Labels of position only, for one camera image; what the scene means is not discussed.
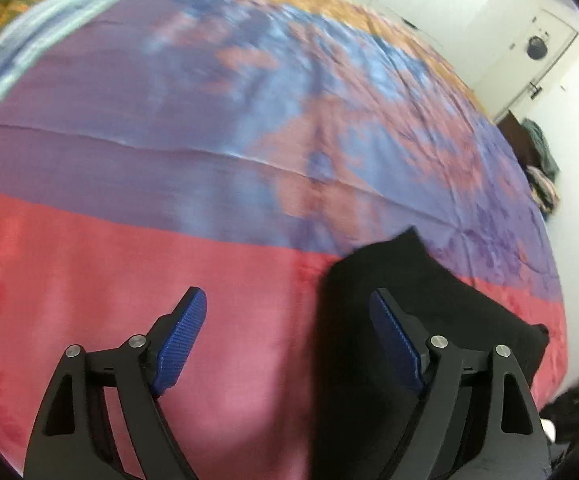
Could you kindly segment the black pants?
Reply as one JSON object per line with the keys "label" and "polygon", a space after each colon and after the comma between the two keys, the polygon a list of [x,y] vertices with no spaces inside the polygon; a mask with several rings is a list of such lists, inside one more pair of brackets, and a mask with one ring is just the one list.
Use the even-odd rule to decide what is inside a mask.
{"label": "black pants", "polygon": [[545,479],[530,386],[549,334],[408,230],[327,272],[315,324],[314,479]]}

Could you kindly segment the pile of clothes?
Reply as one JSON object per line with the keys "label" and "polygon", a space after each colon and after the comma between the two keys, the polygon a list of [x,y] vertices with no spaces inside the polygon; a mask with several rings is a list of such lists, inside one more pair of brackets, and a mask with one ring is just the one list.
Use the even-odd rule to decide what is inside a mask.
{"label": "pile of clothes", "polygon": [[529,118],[521,122],[521,126],[528,132],[531,146],[536,150],[537,160],[529,162],[525,169],[533,201],[537,204],[544,220],[553,214],[561,196],[555,185],[559,175],[559,165],[547,143],[547,138],[540,126]]}

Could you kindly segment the white door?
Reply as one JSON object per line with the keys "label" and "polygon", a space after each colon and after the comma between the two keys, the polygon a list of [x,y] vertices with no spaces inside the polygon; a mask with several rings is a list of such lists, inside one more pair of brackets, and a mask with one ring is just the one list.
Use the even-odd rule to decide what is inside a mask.
{"label": "white door", "polygon": [[[549,53],[541,61],[526,54],[527,41],[535,35],[543,37],[549,46]],[[534,101],[529,100],[530,81],[544,92],[578,54],[579,32],[554,13],[540,9],[476,82],[476,98],[487,116],[498,122],[507,112],[520,112]]]}

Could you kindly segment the colourful floral bedspread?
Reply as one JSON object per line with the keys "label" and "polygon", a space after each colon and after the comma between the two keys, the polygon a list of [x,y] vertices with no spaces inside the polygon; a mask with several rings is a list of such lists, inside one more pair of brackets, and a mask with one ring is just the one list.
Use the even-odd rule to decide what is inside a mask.
{"label": "colourful floral bedspread", "polygon": [[348,0],[122,0],[0,102],[0,479],[27,479],[58,361],[146,334],[191,287],[205,322],[158,399],[193,479],[314,479],[322,282],[414,230],[549,343],[547,230],[500,130],[404,24]]}

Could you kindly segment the dark wooden side table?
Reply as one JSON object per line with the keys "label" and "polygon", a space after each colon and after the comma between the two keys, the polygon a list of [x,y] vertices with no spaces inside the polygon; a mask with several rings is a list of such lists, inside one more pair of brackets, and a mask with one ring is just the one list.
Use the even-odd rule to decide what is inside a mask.
{"label": "dark wooden side table", "polygon": [[538,168],[540,166],[540,156],[531,140],[529,131],[521,125],[512,112],[507,112],[497,122],[497,127],[507,143],[510,144],[521,168],[526,169],[528,166]]}

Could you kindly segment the dark round door hanger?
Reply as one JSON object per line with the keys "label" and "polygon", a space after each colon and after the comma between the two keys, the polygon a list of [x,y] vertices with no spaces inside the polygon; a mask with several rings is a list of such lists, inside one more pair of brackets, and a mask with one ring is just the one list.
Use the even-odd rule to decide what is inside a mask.
{"label": "dark round door hanger", "polygon": [[526,46],[526,54],[534,61],[543,60],[549,53],[549,46],[545,39],[541,36],[535,35],[528,39]]}

